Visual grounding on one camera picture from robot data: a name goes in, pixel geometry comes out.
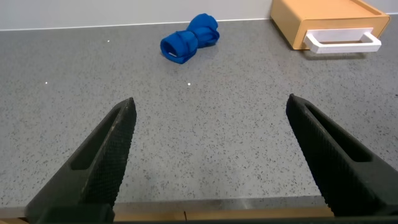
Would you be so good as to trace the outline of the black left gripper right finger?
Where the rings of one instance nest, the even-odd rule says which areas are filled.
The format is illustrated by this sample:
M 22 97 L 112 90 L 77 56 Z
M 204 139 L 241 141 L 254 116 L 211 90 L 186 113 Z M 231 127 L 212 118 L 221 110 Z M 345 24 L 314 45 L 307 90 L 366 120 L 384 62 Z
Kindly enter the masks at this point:
M 289 124 L 336 216 L 397 214 L 397 171 L 311 102 L 290 95 Z

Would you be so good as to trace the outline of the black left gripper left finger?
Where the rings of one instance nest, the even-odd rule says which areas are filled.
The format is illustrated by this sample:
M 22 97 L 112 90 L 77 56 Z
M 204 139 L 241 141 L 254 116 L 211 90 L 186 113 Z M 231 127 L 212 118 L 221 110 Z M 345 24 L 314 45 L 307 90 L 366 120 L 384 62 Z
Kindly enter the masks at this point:
M 28 203 L 29 223 L 112 223 L 136 118 L 132 98 L 116 104 Z

